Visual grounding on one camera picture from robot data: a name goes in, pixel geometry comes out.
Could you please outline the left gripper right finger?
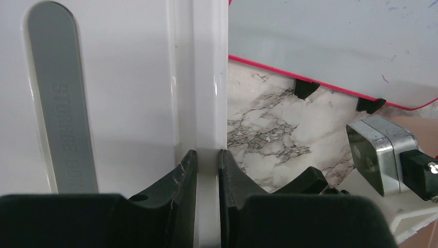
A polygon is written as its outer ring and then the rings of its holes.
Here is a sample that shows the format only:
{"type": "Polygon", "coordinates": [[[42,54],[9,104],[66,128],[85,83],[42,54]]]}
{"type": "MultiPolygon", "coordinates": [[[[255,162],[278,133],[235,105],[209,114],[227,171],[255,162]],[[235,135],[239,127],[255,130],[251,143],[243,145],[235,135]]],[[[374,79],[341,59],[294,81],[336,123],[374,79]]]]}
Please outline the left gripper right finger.
{"type": "Polygon", "coordinates": [[[396,247],[378,207],[342,194],[268,193],[218,154],[222,247],[396,247]]]}

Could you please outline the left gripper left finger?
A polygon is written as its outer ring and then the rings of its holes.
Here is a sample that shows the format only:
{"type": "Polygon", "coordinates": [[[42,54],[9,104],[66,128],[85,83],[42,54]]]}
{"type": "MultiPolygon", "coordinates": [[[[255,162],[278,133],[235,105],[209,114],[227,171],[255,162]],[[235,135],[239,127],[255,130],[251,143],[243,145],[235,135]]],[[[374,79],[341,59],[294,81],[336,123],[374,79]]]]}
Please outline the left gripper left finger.
{"type": "Polygon", "coordinates": [[[197,154],[143,191],[1,197],[1,247],[192,247],[197,154]]]}

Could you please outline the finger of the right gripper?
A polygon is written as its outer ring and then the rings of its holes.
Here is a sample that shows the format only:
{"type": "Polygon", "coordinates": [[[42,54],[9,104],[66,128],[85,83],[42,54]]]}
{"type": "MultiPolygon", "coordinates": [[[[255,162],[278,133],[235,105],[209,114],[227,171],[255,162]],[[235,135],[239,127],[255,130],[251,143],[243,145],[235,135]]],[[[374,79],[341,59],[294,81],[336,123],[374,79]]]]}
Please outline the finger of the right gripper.
{"type": "Polygon", "coordinates": [[[295,179],[273,194],[342,194],[349,195],[346,190],[338,190],[331,186],[322,171],[310,166],[295,179]]]}

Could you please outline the white plastic bin lid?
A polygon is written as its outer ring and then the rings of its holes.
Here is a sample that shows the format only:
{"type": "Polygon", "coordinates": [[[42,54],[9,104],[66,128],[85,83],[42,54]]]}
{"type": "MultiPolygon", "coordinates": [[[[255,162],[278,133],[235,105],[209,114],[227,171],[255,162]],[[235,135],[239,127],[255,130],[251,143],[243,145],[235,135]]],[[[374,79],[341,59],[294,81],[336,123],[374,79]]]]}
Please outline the white plastic bin lid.
{"type": "Polygon", "coordinates": [[[227,1],[1,1],[1,197],[125,198],[197,154],[192,247],[220,247],[227,1]]]}

